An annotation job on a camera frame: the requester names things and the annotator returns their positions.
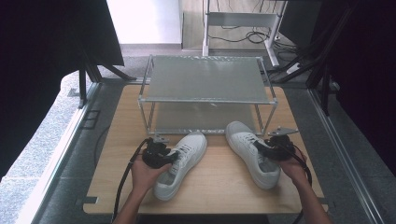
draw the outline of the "shoe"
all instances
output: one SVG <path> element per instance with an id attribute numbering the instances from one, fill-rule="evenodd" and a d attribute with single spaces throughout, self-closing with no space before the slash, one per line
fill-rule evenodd
<path id="1" fill-rule="evenodd" d="M 273 188 L 279 180 L 280 167 L 264 157 L 253 146 L 255 141 L 263 143 L 263 140 L 258 138 L 248 126 L 239 121 L 228 124 L 225 134 L 230 147 L 244 160 L 256 185 L 261 189 Z"/>
<path id="2" fill-rule="evenodd" d="M 162 201 L 172 199 L 187 172 L 195 166 L 206 152 L 206 138 L 202 133 L 190 133 L 182 138 L 168 155 L 178 152 L 172 167 L 162 173 L 154 186 L 154 195 Z"/>

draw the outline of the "human hand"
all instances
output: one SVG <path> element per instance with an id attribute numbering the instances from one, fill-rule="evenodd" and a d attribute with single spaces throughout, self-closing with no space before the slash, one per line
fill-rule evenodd
<path id="1" fill-rule="evenodd" d="M 141 155 L 138 155 L 131 168 L 134 191 L 146 193 L 154 186 L 158 176 L 169 170 L 171 166 L 172 164 L 169 163 L 159 169 L 153 169 L 143 162 Z"/>
<path id="2" fill-rule="evenodd" d="M 306 156 L 303 154 L 302 151 L 296 150 L 295 154 L 302 161 L 306 161 Z M 306 180 L 305 170 L 296 159 L 290 158 L 286 161 L 277 161 L 277 163 L 280 165 L 283 172 L 288 177 L 290 177 L 294 183 L 295 181 Z"/>

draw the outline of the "black cable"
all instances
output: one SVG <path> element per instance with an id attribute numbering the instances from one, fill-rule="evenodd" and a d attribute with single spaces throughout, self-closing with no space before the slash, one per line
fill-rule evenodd
<path id="1" fill-rule="evenodd" d="M 298 48 L 296 48 L 296 47 L 293 46 L 293 45 L 282 44 L 282 43 L 279 43 L 279 42 L 275 42 L 275 43 L 274 43 L 274 46 L 275 46 L 277 49 L 287 50 L 287 51 L 289 51 L 289 52 L 296 53 L 296 54 L 298 54 L 299 51 L 300 51 Z"/>
<path id="2" fill-rule="evenodd" d="M 274 13 L 274 11 L 275 11 L 276 2 L 277 2 L 277 1 L 275 1 L 275 3 L 274 3 L 274 7 L 273 7 L 273 13 Z"/>
<path id="3" fill-rule="evenodd" d="M 231 11 L 233 11 L 233 9 L 231 8 L 231 0 L 228 0 L 228 7 L 230 8 Z"/>
<path id="4" fill-rule="evenodd" d="M 267 13 L 267 12 L 268 12 L 268 10 L 270 9 L 270 6 L 271 6 L 271 4 L 270 4 L 270 3 L 268 3 L 268 7 L 267 7 L 267 9 L 265 9 L 265 13 Z"/>
<path id="5" fill-rule="evenodd" d="M 301 58 L 302 58 L 301 56 L 297 56 L 293 60 L 288 62 L 288 64 L 286 64 L 285 66 L 274 69 L 274 70 L 268 70 L 267 73 L 272 74 L 272 73 L 277 73 L 277 72 L 284 72 L 284 71 L 288 70 L 289 68 L 291 68 L 295 63 L 299 62 L 301 60 Z"/>
<path id="6" fill-rule="evenodd" d="M 146 138 L 145 140 L 143 140 L 143 142 L 136 149 L 136 151 L 134 152 L 134 155 L 129 160 L 128 165 L 125 168 L 124 174 L 122 175 L 122 179 L 121 179 L 120 184 L 119 184 L 119 188 L 117 190 L 117 196 L 116 196 L 116 201 L 114 202 L 114 210 L 113 210 L 113 217 L 111 218 L 111 223 L 114 222 L 114 220 L 116 219 L 117 214 L 119 212 L 120 195 L 121 195 L 122 187 L 123 187 L 123 185 L 125 183 L 126 177 L 128 176 L 128 173 L 131 170 L 131 167 L 134 164 L 134 161 L 136 160 L 137 155 L 139 155 L 140 149 L 142 148 L 142 146 L 144 144 L 146 144 L 148 141 L 150 141 L 150 139 L 151 138 Z"/>
<path id="7" fill-rule="evenodd" d="M 95 148 L 93 149 L 93 165 L 97 166 L 97 161 L 96 161 L 96 154 L 97 154 L 97 150 L 99 147 L 99 141 L 102 139 L 103 135 L 108 131 L 108 129 L 110 128 L 110 126 L 106 127 L 104 130 L 102 130 L 101 134 L 99 135 L 98 139 L 96 140 L 96 144 L 95 144 Z"/>
<path id="8" fill-rule="evenodd" d="M 283 56 L 281 56 L 281 55 L 283 55 L 283 54 L 290 55 L 290 52 L 287 51 L 287 50 L 285 50 L 285 51 L 278 51 L 277 54 L 276 54 L 276 56 L 277 56 L 278 59 L 282 60 L 283 62 L 288 62 L 288 63 L 289 63 L 289 62 L 292 61 L 292 59 L 291 59 L 291 60 L 288 60 L 288 59 L 284 58 Z"/>
<path id="9" fill-rule="evenodd" d="M 302 159 L 300 157 L 298 157 L 295 152 L 289 150 L 287 147 L 279 144 L 278 145 L 280 148 L 282 148 L 283 150 L 285 150 L 286 152 L 288 152 L 290 154 L 291 157 L 293 157 L 295 160 L 297 160 L 297 162 L 300 163 L 300 165 L 303 167 L 305 173 L 306 173 L 306 178 L 308 179 L 308 183 L 309 186 L 312 187 L 312 175 L 311 175 L 311 171 L 309 170 L 308 166 L 306 165 L 306 160 L 303 157 Z M 293 145 L 294 148 L 297 148 L 297 150 L 299 150 L 300 154 L 303 156 L 303 152 L 295 145 Z M 297 218 L 294 219 L 293 224 L 297 224 L 299 223 L 299 221 L 301 220 L 301 218 L 303 217 L 304 212 L 303 209 L 301 210 L 300 214 L 297 216 Z"/>
<path id="10" fill-rule="evenodd" d="M 263 0 L 259 0 L 258 3 L 256 4 L 256 6 L 260 3 L 260 1 L 262 1 L 260 11 L 262 11 L 262 5 L 263 5 L 263 3 L 264 3 Z M 216 2 L 217 2 L 218 12 L 220 12 L 219 0 L 217 0 Z M 233 9 L 232 9 L 231 6 L 230 6 L 230 2 L 229 2 L 228 7 L 230 8 L 231 11 L 233 11 Z M 205 13 L 204 13 L 204 11 L 205 11 L 205 10 L 204 10 L 204 1 L 202 1 L 202 24 L 203 24 L 203 26 L 205 27 L 205 22 L 204 22 L 204 15 L 205 15 Z M 222 28 L 222 29 L 225 29 L 225 30 L 232 30 L 232 29 L 240 28 L 240 26 L 233 26 L 233 27 L 224 27 L 224 26 L 221 26 L 221 28 Z M 252 40 L 251 37 L 253 37 L 254 35 L 257 36 L 257 37 L 260 39 L 260 41 L 254 41 L 254 40 Z M 253 30 L 252 30 L 251 32 L 246 33 L 245 38 L 238 39 L 238 40 L 230 40 L 230 39 L 225 39 L 225 38 L 222 38 L 222 37 L 217 37 L 217 36 L 212 36 L 212 35 L 207 35 L 207 36 L 210 37 L 210 38 L 212 38 L 212 39 L 219 39 L 219 40 L 223 40 L 223 41 L 231 42 L 231 43 L 237 43 L 237 42 L 241 42 L 241 41 L 244 41 L 244 40 L 248 40 L 250 43 L 253 43 L 253 44 L 261 44 L 261 43 L 264 42 L 264 40 L 265 40 L 266 38 L 269 37 L 269 34 L 264 34 L 264 33 L 262 33 L 262 32 L 254 31 L 254 27 L 253 27 Z"/>
<path id="11" fill-rule="evenodd" d="M 254 6 L 253 10 L 251 10 L 252 13 L 254 13 L 254 9 L 256 9 L 256 7 L 257 7 L 259 4 L 260 4 L 259 12 L 262 12 L 262 5 L 264 4 L 264 0 L 259 0 L 259 1 L 257 1 L 256 6 Z"/>

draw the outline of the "wooden board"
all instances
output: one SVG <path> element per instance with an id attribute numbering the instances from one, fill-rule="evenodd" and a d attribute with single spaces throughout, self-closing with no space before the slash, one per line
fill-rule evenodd
<path id="1" fill-rule="evenodd" d="M 282 89 L 274 88 L 278 106 L 269 130 L 278 126 L 296 128 L 294 117 Z M 114 119 L 93 176 L 88 197 L 97 197 L 96 203 L 84 204 L 89 214 L 113 212 L 116 192 L 128 160 L 139 144 L 148 136 L 138 108 L 140 86 L 126 86 L 120 98 Z M 174 146 L 184 135 L 168 135 Z M 140 206 L 142 214 L 272 214 L 298 213 L 301 210 L 297 190 L 290 179 L 281 173 L 278 184 L 269 190 L 259 189 L 248 168 L 229 147 L 225 135 L 207 135 L 207 150 L 202 160 L 183 180 L 177 195 L 162 202 L 150 191 Z M 313 189 L 323 197 L 317 176 L 299 133 L 290 135 L 291 141 L 308 156 L 313 176 Z M 120 208 L 132 189 L 129 175 L 121 197 Z"/>

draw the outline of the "wire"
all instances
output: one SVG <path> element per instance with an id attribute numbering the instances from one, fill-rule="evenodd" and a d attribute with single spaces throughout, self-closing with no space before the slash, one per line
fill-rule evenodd
<path id="1" fill-rule="evenodd" d="M 217 7 L 218 7 L 218 12 L 220 12 L 219 0 L 217 0 L 216 3 L 217 3 Z M 262 6 L 263 6 L 263 3 L 264 3 L 264 0 L 259 0 L 257 2 L 256 6 L 253 8 L 252 12 L 254 11 L 254 9 L 257 7 L 257 5 L 259 3 L 261 3 L 260 12 L 262 11 Z M 233 9 L 231 8 L 230 0 L 228 1 L 228 7 L 230 8 L 231 11 L 233 11 Z M 203 26 L 205 27 L 204 15 L 205 15 L 205 10 L 204 10 L 204 0 L 203 0 L 202 1 L 202 23 L 203 23 Z M 221 28 L 224 29 L 224 30 L 232 30 L 232 29 L 240 28 L 240 26 L 233 26 L 233 27 L 221 26 Z M 265 39 L 267 39 L 269 37 L 269 34 L 258 32 L 258 31 L 255 31 L 254 29 L 257 29 L 257 27 L 253 27 L 252 31 L 247 32 L 246 35 L 245 35 L 245 38 L 236 39 L 236 40 L 226 39 L 226 38 L 222 38 L 222 37 L 218 37 L 218 36 L 212 36 L 212 35 L 207 35 L 207 36 L 212 38 L 212 39 L 219 39 L 219 40 L 223 40 L 223 41 L 230 42 L 230 43 L 237 43 L 237 42 L 242 42 L 244 40 L 248 40 L 250 43 L 253 43 L 253 44 L 261 44 L 261 43 L 264 42 Z M 257 40 L 253 40 L 252 39 L 253 36 L 257 36 L 259 38 L 259 40 L 258 41 Z"/>
<path id="2" fill-rule="evenodd" d="M 274 7 L 273 7 L 273 13 L 274 13 L 274 11 L 275 11 L 276 2 L 277 2 L 277 1 L 275 1 L 275 3 L 274 3 Z"/>
<path id="3" fill-rule="evenodd" d="M 99 141 L 102 139 L 103 135 L 108 131 L 108 129 L 110 128 L 110 126 L 106 127 L 104 130 L 102 130 L 101 134 L 99 135 L 98 139 L 96 140 L 96 144 L 95 144 L 95 148 L 93 149 L 93 165 L 97 166 L 97 160 L 96 160 L 96 154 L 97 154 L 97 150 L 99 147 Z"/>
<path id="4" fill-rule="evenodd" d="M 288 152 L 295 160 L 297 160 L 297 162 L 300 163 L 301 167 L 303 167 L 303 169 L 304 169 L 304 171 L 305 171 L 305 173 L 306 173 L 306 178 L 308 179 L 309 186 L 312 187 L 312 175 L 311 175 L 311 171 L 309 170 L 308 166 L 306 165 L 306 160 L 305 160 L 305 158 L 303 157 L 303 158 L 301 159 L 300 157 L 298 157 L 298 156 L 295 154 L 295 152 L 289 150 L 287 147 L 285 147 L 285 146 L 283 146 L 283 145 L 280 145 L 280 144 L 279 144 L 279 146 L 280 146 L 283 150 L 285 150 L 286 152 Z M 293 145 L 293 146 L 294 146 L 294 148 L 297 148 L 297 150 L 299 150 L 299 152 L 300 152 L 301 155 L 303 155 L 303 152 L 302 152 L 297 146 L 295 146 L 295 145 Z M 303 209 L 302 209 L 301 212 L 300 212 L 300 214 L 297 216 L 297 218 L 294 219 L 293 224 L 297 224 L 297 223 L 301 220 L 301 218 L 303 217 L 303 215 L 304 215 L 304 212 L 303 212 Z"/>
<path id="5" fill-rule="evenodd" d="M 125 183 L 126 177 L 128 176 L 128 173 L 131 170 L 131 167 L 134 164 L 134 161 L 136 160 L 137 155 L 139 155 L 140 149 L 142 148 L 143 145 L 145 145 L 151 139 L 152 138 L 146 138 L 145 140 L 143 140 L 143 142 L 140 144 L 140 146 L 134 152 L 134 155 L 132 156 L 132 158 L 129 159 L 128 165 L 125 168 L 124 174 L 122 175 L 122 179 L 119 184 L 119 188 L 117 190 L 116 201 L 114 202 L 113 218 L 111 218 L 111 222 L 114 222 L 114 220 L 116 219 L 117 214 L 119 212 L 120 195 L 121 195 L 122 187 Z"/>
<path id="6" fill-rule="evenodd" d="M 274 42 L 274 46 L 277 49 L 283 49 L 283 50 L 286 50 L 286 51 L 289 51 L 289 52 L 292 52 L 292 53 L 298 53 L 298 51 L 299 51 L 298 48 L 295 47 L 295 46 L 286 45 L 286 44 L 282 44 L 282 43 L 279 43 L 279 42 Z"/>
<path id="7" fill-rule="evenodd" d="M 259 1 L 257 1 L 256 6 L 254 6 L 254 8 L 253 8 L 253 10 L 251 10 L 251 12 L 254 12 L 254 9 L 256 9 L 256 7 L 257 7 L 259 4 L 260 4 L 259 12 L 262 12 L 262 5 L 264 4 L 264 0 L 259 0 Z"/>
<path id="8" fill-rule="evenodd" d="M 289 59 L 284 58 L 284 57 L 282 56 L 283 54 L 292 54 L 292 52 L 290 52 L 290 51 L 288 51 L 288 50 L 278 51 L 277 54 L 276 54 L 276 56 L 277 56 L 278 59 L 280 59 L 280 60 L 282 60 L 282 61 L 284 61 L 284 62 L 288 62 L 288 63 L 289 63 L 289 62 L 293 61 L 293 59 L 289 60 Z"/>

